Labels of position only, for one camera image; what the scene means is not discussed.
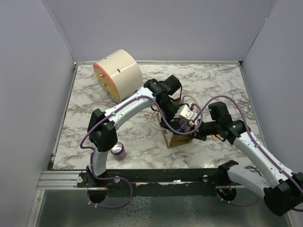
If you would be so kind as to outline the purple fanta can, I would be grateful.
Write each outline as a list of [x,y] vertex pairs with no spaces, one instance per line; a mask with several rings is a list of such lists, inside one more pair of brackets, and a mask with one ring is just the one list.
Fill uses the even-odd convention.
[[111,154],[113,155],[115,160],[123,160],[126,157],[126,151],[121,142],[117,142],[111,149]]
[[187,132],[187,124],[184,121],[180,121],[178,127],[176,128],[176,131],[180,133]]

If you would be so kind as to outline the purple fanta can front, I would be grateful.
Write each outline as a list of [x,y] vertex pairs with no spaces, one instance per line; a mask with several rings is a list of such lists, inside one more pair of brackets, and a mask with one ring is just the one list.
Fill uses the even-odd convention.
[[126,157],[126,151],[121,142],[117,142],[111,149],[111,154],[113,155],[115,160],[123,160]]

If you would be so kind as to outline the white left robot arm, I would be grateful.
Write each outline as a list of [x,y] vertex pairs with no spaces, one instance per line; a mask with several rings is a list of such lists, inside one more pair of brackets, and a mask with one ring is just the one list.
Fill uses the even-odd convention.
[[110,149],[117,144],[117,130],[133,116],[142,110],[156,105],[159,112],[162,112],[162,121],[169,123],[172,128],[176,128],[179,123],[173,122],[173,117],[177,113],[179,105],[176,99],[171,96],[182,89],[182,85],[175,76],[171,75],[164,81],[149,79],[144,83],[134,95],[127,98],[117,106],[105,111],[96,109],[93,111],[87,135],[92,149],[92,155],[88,164],[88,181],[95,187],[101,186],[104,182],[106,172],[107,156]]

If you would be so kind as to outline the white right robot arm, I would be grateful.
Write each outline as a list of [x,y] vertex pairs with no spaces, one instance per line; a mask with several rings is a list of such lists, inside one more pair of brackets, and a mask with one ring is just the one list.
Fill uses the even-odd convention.
[[201,123],[198,135],[220,135],[240,150],[261,172],[255,174],[235,161],[221,165],[217,179],[223,185],[239,183],[263,199],[272,213],[282,216],[303,202],[303,174],[282,164],[257,140],[246,120],[234,121],[223,102],[208,105],[212,120]]

